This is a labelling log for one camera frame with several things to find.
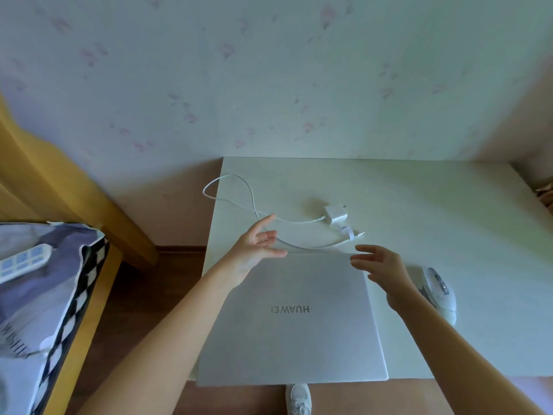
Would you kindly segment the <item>person's right hand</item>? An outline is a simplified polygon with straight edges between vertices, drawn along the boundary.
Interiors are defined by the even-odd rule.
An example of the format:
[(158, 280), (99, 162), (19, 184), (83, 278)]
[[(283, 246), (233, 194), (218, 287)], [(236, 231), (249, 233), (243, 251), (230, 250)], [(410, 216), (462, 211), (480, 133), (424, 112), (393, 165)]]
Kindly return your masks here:
[(397, 313), (411, 307), (417, 300), (418, 290), (411, 280), (399, 254), (382, 247), (382, 270), (377, 284), (385, 293), (389, 306)]

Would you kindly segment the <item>person's left hand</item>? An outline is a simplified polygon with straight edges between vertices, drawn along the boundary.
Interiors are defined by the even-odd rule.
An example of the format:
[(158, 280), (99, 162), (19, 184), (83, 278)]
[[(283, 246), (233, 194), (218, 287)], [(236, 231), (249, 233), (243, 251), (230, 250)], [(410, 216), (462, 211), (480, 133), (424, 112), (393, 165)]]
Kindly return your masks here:
[(249, 272), (262, 260), (258, 250), (263, 247), (272, 247), (277, 242), (277, 231), (266, 230), (266, 227), (276, 219), (270, 214), (254, 223), (242, 234), (232, 248), (222, 259), (225, 273), (230, 276), (231, 286), (240, 285)]

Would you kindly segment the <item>person's right forearm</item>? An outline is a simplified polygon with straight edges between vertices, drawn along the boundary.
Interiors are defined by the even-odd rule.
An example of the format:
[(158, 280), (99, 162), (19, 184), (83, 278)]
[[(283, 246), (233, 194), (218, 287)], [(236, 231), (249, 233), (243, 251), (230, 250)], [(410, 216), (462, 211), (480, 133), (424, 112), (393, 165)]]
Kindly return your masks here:
[(415, 289), (388, 292), (454, 415), (546, 415)]

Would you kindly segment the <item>person's left forearm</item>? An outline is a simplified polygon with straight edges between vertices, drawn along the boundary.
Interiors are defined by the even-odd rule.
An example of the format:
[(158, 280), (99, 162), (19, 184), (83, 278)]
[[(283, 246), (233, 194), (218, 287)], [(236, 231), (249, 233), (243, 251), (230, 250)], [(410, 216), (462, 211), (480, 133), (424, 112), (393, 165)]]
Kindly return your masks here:
[(172, 415), (231, 290), (251, 267), (214, 265), (115, 367), (78, 415)]

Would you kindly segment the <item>white charger adapter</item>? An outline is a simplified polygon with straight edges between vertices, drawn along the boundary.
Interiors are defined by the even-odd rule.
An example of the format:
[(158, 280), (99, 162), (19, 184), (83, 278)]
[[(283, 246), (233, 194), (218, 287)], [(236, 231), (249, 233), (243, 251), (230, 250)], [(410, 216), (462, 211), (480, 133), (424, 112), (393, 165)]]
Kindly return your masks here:
[(329, 225), (336, 225), (345, 222), (348, 218), (348, 212), (342, 204), (327, 205), (323, 208), (324, 221)]

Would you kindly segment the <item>white computer mouse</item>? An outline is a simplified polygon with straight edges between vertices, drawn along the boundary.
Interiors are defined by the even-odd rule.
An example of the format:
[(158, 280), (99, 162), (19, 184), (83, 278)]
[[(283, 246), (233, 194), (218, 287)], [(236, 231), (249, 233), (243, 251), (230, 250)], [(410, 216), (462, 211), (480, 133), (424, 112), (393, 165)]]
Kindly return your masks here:
[(452, 326), (457, 321), (457, 300), (453, 288), (430, 267), (422, 269), (418, 291)]

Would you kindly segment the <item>silver closed laptop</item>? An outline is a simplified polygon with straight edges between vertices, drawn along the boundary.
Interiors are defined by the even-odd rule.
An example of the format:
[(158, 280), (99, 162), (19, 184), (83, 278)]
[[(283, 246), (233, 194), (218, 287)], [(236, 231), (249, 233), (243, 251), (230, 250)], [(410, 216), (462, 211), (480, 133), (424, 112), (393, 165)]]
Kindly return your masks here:
[(231, 293), (197, 363), (198, 386), (389, 378), (367, 276), (346, 253), (262, 260)]

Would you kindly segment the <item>person's white shoe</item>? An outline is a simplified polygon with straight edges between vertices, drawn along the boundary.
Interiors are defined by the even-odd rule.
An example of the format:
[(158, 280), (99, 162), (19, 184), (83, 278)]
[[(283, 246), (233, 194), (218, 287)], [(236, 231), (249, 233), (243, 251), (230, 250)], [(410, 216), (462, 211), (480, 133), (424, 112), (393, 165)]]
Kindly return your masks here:
[(312, 415), (313, 403), (308, 384), (288, 384), (285, 397), (287, 415)]

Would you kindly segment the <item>grey checkered-edge bedding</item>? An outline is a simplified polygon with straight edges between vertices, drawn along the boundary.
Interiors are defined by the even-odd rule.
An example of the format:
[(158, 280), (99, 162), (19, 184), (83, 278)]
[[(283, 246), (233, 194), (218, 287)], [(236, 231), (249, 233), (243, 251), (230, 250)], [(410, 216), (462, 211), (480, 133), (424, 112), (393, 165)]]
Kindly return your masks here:
[(49, 244), (45, 267), (0, 285), (0, 415), (40, 415), (109, 251), (79, 223), (0, 223), (0, 260)]

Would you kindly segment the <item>white power strip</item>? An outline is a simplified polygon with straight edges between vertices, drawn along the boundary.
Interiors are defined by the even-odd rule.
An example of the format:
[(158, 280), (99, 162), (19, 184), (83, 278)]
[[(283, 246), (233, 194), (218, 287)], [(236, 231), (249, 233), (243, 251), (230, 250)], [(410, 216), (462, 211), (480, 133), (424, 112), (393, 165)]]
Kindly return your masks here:
[(49, 244), (38, 244), (0, 260), (0, 285), (45, 267), (54, 251), (55, 249)]

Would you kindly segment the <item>yellow wooden bed frame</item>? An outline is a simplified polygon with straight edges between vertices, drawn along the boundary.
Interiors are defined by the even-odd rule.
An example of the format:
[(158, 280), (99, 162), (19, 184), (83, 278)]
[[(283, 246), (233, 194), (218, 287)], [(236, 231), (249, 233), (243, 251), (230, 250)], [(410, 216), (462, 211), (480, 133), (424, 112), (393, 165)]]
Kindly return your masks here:
[(56, 383), (40, 415), (65, 415), (122, 262), (156, 266), (149, 237), (52, 143), (23, 130), (0, 92), (0, 221), (84, 223), (107, 236), (109, 251)]

